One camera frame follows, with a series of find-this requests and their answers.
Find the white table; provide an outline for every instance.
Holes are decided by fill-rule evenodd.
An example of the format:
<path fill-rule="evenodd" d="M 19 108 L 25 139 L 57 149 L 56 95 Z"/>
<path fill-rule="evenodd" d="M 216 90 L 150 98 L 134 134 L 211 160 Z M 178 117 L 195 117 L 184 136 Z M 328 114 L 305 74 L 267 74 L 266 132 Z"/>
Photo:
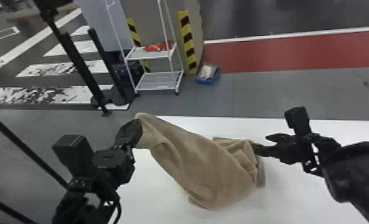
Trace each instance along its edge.
<path fill-rule="evenodd" d="M 222 136 L 268 144 L 266 135 L 292 134 L 284 119 L 161 118 L 208 138 Z M 341 144 L 369 141 L 369 122 L 314 120 L 311 127 Z M 324 180 L 303 173 L 300 164 L 288 166 L 263 158 L 266 187 L 228 208 L 208 211 L 188 203 L 188 195 L 148 150 L 135 150 L 134 154 L 137 162 L 132 180 L 118 189 L 123 206 L 119 223 L 367 223 L 350 204 L 335 202 Z"/>

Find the beige towel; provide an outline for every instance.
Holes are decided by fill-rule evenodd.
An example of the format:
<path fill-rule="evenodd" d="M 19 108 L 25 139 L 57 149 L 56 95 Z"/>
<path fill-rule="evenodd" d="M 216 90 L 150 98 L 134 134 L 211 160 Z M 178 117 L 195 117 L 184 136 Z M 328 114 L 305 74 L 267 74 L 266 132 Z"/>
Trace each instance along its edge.
<path fill-rule="evenodd" d="M 205 209 L 221 209 L 263 184 L 263 171 L 250 141 L 207 139 L 154 115 L 138 113 L 144 134 L 137 148 L 155 160 Z"/>

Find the red object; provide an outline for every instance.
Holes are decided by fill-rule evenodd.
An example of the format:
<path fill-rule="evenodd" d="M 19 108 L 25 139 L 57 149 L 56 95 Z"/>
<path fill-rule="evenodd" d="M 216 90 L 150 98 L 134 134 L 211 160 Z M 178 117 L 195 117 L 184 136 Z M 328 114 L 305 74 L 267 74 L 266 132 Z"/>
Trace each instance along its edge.
<path fill-rule="evenodd" d="M 369 67 L 369 32 L 207 44 L 203 62 L 223 73 Z"/>
<path fill-rule="evenodd" d="M 172 49 L 172 41 L 168 41 L 169 50 Z M 151 44 L 144 48 L 145 51 L 166 51 L 166 43 L 165 41 L 157 44 Z"/>

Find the white floor line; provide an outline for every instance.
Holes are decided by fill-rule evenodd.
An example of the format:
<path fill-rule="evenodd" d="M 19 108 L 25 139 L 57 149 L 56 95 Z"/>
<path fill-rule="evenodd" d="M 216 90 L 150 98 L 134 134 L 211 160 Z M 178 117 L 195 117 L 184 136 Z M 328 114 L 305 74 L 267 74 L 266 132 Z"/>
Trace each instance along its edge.
<path fill-rule="evenodd" d="M 103 60 L 86 61 L 85 64 L 92 74 L 108 73 L 108 69 Z M 76 71 L 76 67 L 71 62 L 32 64 L 21 71 L 16 77 L 64 76 L 74 71 Z"/>
<path fill-rule="evenodd" d="M 260 40 L 267 40 L 267 39 L 299 38 L 303 36 L 322 36 L 322 35 L 336 35 L 336 34 L 361 33 L 361 32 L 369 32 L 369 27 L 320 30 L 320 31 L 311 31 L 311 32 L 298 32 L 298 33 L 283 33 L 279 35 L 266 35 L 266 36 L 248 36 L 245 38 L 217 39 L 217 40 L 204 41 L 204 44 L 233 43 L 233 42 L 243 42 L 243 41 L 260 41 Z"/>
<path fill-rule="evenodd" d="M 59 19 L 56 22 L 56 26 L 57 27 L 62 27 L 65 24 L 67 24 L 68 22 L 72 21 L 74 18 L 76 18 L 80 14 L 81 14 L 81 9 L 76 9 L 73 12 L 71 12 L 70 14 L 68 14 L 68 15 L 64 16 L 63 18 Z M 52 33 L 51 28 L 47 27 L 47 28 L 43 29 L 42 31 L 40 31 L 39 33 L 37 33 L 36 35 L 29 38 L 28 40 L 21 43 L 19 46 L 17 46 L 14 49 L 10 50 L 6 54 L 0 56 L 0 69 L 3 66 L 7 65 L 13 59 L 17 58 L 18 56 L 20 56 L 21 54 L 23 54 L 24 52 L 26 52 L 27 50 L 32 48 L 34 45 L 36 45 L 40 41 L 47 38 L 51 33 Z"/>
<path fill-rule="evenodd" d="M 0 33 L 7 33 L 7 34 L 0 37 L 0 40 L 1 40 L 1 39 L 5 39 L 9 36 L 19 34 L 20 30 L 16 26 L 13 26 L 13 27 L 10 27 L 10 28 L 4 29 L 4 30 L 0 30 Z"/>
<path fill-rule="evenodd" d="M 95 46 L 93 41 L 76 41 L 74 42 L 74 44 L 80 54 L 98 52 L 97 47 Z M 60 43 L 53 47 L 50 51 L 45 53 L 44 57 L 58 55 L 66 55 L 66 51 L 63 49 Z"/>
<path fill-rule="evenodd" d="M 99 85 L 100 89 L 110 89 L 113 85 Z M 20 105 L 88 105 L 92 93 L 87 86 L 69 87 L 2 87 L 0 104 Z M 127 110 L 130 104 L 116 106 L 108 104 L 109 110 Z"/>
<path fill-rule="evenodd" d="M 72 36 L 80 36 L 88 34 L 89 26 L 82 26 L 72 33 Z"/>

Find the white shelf rack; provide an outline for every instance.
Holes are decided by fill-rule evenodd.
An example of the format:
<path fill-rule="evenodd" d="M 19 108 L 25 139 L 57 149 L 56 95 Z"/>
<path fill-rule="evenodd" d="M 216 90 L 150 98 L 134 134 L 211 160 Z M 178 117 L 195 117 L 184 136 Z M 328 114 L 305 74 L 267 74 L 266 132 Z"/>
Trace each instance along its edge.
<path fill-rule="evenodd" d="M 172 24 L 172 19 L 170 18 L 169 8 L 168 8 L 168 4 L 166 0 L 156 0 L 156 3 L 158 4 L 158 9 L 159 9 L 159 16 L 160 16 L 160 22 L 162 25 L 163 37 L 165 38 L 164 42 L 166 46 L 169 46 L 168 35 L 166 34 L 165 19 L 164 19 L 163 10 L 162 10 L 162 2 L 165 7 L 165 13 L 168 18 L 169 27 L 170 27 L 171 34 L 172 34 L 172 39 L 173 39 L 172 49 L 169 49 L 166 51 L 148 52 L 144 50 L 144 47 L 135 46 L 134 42 L 132 41 L 133 47 L 131 48 L 130 52 L 124 57 L 126 69 L 128 71 L 131 84 L 137 95 L 138 95 L 138 91 L 161 91 L 161 90 L 174 90 L 176 95 L 179 94 L 179 87 L 180 87 L 182 77 L 184 75 L 184 69 L 183 69 L 182 60 L 181 60 L 181 56 L 179 52 L 177 53 L 177 55 L 179 58 L 181 69 L 178 71 L 173 69 L 172 57 L 175 51 L 177 50 L 176 35 L 175 35 L 175 31 L 174 31 L 173 24 Z M 120 42 L 119 35 L 117 34 L 117 30 L 113 23 L 111 12 L 110 12 L 110 7 L 114 4 L 115 4 L 114 1 L 108 4 L 108 0 L 105 0 L 106 10 L 108 12 L 109 20 L 112 24 L 112 28 L 113 28 L 114 35 L 116 37 L 116 41 L 119 45 L 122 55 L 124 55 L 122 44 Z M 153 60 L 155 59 L 165 59 L 166 60 L 167 59 L 170 65 L 170 71 L 156 71 L 156 72 L 150 72 L 150 73 L 146 72 L 143 74 L 142 78 L 139 80 L 138 84 L 135 86 L 131 72 L 130 72 L 130 68 L 128 65 L 128 61 L 149 60 L 149 59 L 153 59 Z"/>
<path fill-rule="evenodd" d="M 132 60 L 146 60 L 146 59 L 157 59 L 157 58 L 172 58 L 175 52 L 177 43 L 173 44 L 172 49 L 167 51 L 145 51 L 145 47 L 134 47 L 131 49 L 129 54 L 126 56 L 127 61 Z"/>

